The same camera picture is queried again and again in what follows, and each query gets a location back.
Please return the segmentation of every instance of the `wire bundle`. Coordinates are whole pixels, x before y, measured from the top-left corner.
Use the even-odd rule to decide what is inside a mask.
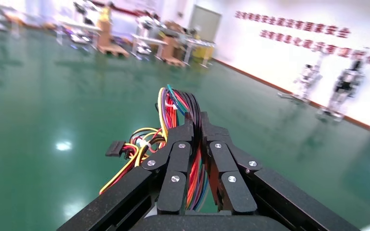
[[[127,153],[130,160],[100,190],[100,194],[114,185],[131,169],[139,166],[148,157],[147,151],[154,153],[158,149],[163,148],[168,138],[168,130],[179,125],[178,111],[183,116],[185,116],[186,112],[189,112],[193,120],[195,142],[192,147],[193,164],[189,176],[186,208],[200,211],[207,196],[208,180],[200,150],[202,131],[199,104],[193,94],[174,90],[168,85],[167,88],[159,90],[156,108],[161,128],[141,128],[131,135],[130,143],[126,143],[123,146],[123,151]]]

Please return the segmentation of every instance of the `humanoid robot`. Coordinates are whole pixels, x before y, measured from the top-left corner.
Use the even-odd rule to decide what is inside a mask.
[[[295,90],[292,94],[285,94],[279,92],[278,95],[285,99],[298,99],[305,103],[308,100],[308,94],[312,87],[322,78],[320,75],[321,63],[326,53],[320,51],[320,57],[315,65],[306,64],[301,74],[293,81]]]
[[[74,0],[76,9],[75,21],[94,26],[100,17],[100,8],[89,0]],[[81,29],[72,29],[71,40],[75,43],[87,44],[90,42],[89,33]]]
[[[139,32],[138,35],[144,38],[149,37],[149,32],[154,27],[164,27],[163,24],[159,22],[159,17],[156,13],[149,13],[145,11],[145,15],[137,18]],[[150,54],[151,47],[144,41],[140,41],[137,46],[137,52],[140,54]]]
[[[357,92],[359,85],[365,78],[362,72],[364,61],[362,54],[358,55],[351,64],[351,67],[342,71],[334,85],[334,90],[327,107],[322,107],[318,111],[319,115],[327,115],[334,117],[334,120],[339,122],[344,117],[342,105],[349,99],[353,98]]]

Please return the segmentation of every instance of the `metal frame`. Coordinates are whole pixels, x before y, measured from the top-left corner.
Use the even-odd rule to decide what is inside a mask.
[[[236,147],[201,114],[202,159],[219,213],[185,211],[194,152],[193,124],[169,130],[164,148],[135,167],[58,231],[357,231],[317,200]],[[113,143],[121,156],[124,141]],[[158,214],[144,219],[158,196]]]
[[[132,36],[132,51],[131,51],[132,55],[134,55],[137,59],[140,59],[140,57],[137,55],[137,44],[138,44],[138,41],[140,40],[140,41],[147,42],[149,44],[158,44],[158,51],[155,57],[161,60],[162,46],[168,45],[166,42],[159,40],[159,39],[155,39],[155,38],[142,37],[136,34],[131,34],[131,36]]]
[[[196,41],[192,41],[190,39],[186,40],[186,43],[188,45],[188,48],[186,49],[186,54],[184,57],[184,60],[182,61],[185,65],[189,66],[189,58],[191,57],[191,51],[194,47],[215,47],[214,43],[206,42],[206,44],[201,44]],[[208,68],[206,65],[208,64],[209,55],[208,55],[208,49],[205,51],[205,56],[203,58],[203,62],[200,64],[201,66]]]
[[[97,50],[97,42],[98,42],[98,37],[99,37],[99,32],[101,32],[101,28],[97,26],[90,26],[86,24],[80,24],[72,21],[59,21],[58,28],[56,29],[56,41],[60,44],[63,45],[63,35],[65,34],[63,32],[63,27],[64,26],[69,26],[72,28],[79,28],[79,29],[84,29],[89,32],[93,32],[94,38],[91,43],[91,47],[93,47],[95,50]]]

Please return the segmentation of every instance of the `green wire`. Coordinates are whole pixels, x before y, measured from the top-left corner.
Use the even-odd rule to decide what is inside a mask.
[[[172,90],[171,86],[169,84],[167,84],[167,87],[168,87],[168,90],[170,91],[171,96],[178,103],[178,105],[180,106],[181,110],[183,112],[188,112],[188,110],[184,107],[184,105],[176,98],[175,94],[173,93],[173,90]]]

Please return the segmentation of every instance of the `gray door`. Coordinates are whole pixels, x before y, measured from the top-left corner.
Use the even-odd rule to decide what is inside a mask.
[[[201,39],[214,41],[221,17],[218,13],[195,5],[189,28],[199,27],[200,30],[198,33]]]

